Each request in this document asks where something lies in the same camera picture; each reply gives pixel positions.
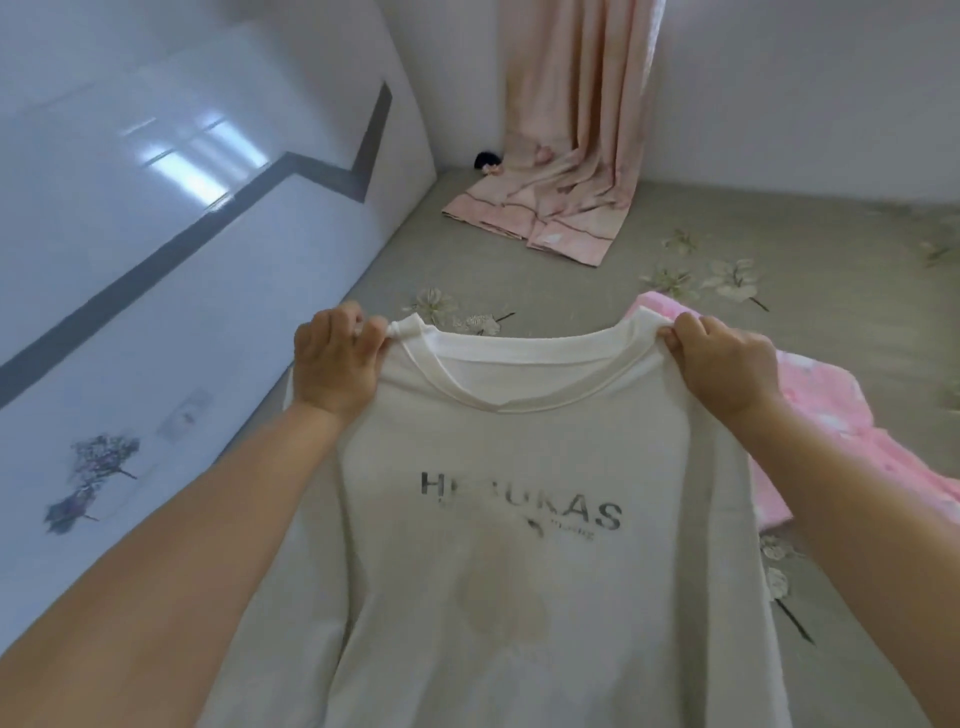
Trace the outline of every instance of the person's right hand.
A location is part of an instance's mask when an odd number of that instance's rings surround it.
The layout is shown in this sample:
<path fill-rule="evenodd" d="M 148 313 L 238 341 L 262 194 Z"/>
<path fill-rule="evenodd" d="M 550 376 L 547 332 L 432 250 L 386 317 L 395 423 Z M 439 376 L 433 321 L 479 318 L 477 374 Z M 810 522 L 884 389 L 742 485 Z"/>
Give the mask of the person's right hand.
<path fill-rule="evenodd" d="M 766 336 L 691 313 L 682 313 L 657 336 L 677 360 L 690 392 L 724 425 L 781 400 L 777 350 Z"/>
<path fill-rule="evenodd" d="M 348 301 L 321 311 L 294 335 L 294 401 L 334 415 L 342 426 L 373 399 L 390 347 L 387 320 L 364 321 L 360 304 Z"/>

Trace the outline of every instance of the round neckline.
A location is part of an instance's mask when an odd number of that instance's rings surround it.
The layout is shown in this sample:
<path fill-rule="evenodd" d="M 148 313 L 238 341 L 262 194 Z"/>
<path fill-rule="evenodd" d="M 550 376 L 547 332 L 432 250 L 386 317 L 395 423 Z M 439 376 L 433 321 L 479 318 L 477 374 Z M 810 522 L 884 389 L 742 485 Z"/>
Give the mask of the round neckline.
<path fill-rule="evenodd" d="M 615 326 L 582 336 L 512 339 L 440 331 L 414 313 L 391 324 L 388 335 L 402 345 L 427 381 L 449 397 L 488 412 L 523 413 L 562 407 L 603 389 L 645 355 L 658 351 L 655 346 L 657 328 L 666 324 L 669 320 L 658 313 L 638 308 Z M 500 366 L 602 364 L 543 395 L 492 400 L 477 396 L 458 381 L 446 368 L 443 359 Z"/>

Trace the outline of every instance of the gray stripe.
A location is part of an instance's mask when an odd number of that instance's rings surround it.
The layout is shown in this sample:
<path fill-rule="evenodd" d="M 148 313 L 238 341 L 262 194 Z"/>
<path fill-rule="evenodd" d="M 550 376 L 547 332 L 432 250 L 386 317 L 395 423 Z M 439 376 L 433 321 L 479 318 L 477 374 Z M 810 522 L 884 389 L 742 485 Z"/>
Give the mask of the gray stripe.
<path fill-rule="evenodd" d="M 300 175 L 355 202 L 363 203 L 367 199 L 373 166 L 392 101 L 393 94 L 384 84 L 380 87 L 380 95 L 376 99 L 370 123 L 351 169 L 341 169 L 292 152 L 284 153 L 238 190 L 225 205 L 210 210 L 0 366 L 0 409 L 40 381 L 127 306 L 176 270 L 188 257 L 288 177 Z"/>

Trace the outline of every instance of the wall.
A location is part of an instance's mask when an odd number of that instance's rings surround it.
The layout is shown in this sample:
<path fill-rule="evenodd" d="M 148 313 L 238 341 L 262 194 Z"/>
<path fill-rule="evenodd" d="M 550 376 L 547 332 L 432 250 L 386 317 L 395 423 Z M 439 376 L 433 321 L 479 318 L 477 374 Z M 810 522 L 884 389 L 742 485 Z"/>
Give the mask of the wall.
<path fill-rule="evenodd" d="M 496 0 L 377 0 L 410 76 L 438 167 L 503 143 Z"/>
<path fill-rule="evenodd" d="M 378 0 L 440 166 L 500 146 L 496 0 Z M 644 178 L 960 198 L 960 5 L 669 0 Z"/>
<path fill-rule="evenodd" d="M 374 4 L 257 1 L 0 5 L 0 650 L 210 465 L 435 179 Z M 99 434 L 125 473 L 78 469 Z"/>

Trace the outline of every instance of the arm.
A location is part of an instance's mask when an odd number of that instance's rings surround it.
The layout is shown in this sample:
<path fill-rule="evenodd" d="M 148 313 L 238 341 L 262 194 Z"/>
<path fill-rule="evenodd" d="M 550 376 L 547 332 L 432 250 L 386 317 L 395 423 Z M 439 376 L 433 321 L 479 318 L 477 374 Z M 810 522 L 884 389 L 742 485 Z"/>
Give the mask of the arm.
<path fill-rule="evenodd" d="M 777 486 L 931 722 L 960 725 L 960 528 L 794 412 L 768 339 L 690 314 L 660 335 L 690 391 Z"/>
<path fill-rule="evenodd" d="M 387 323 L 297 330 L 294 403 L 104 554 L 0 659 L 0 725 L 192 726 L 306 483 L 373 396 Z"/>

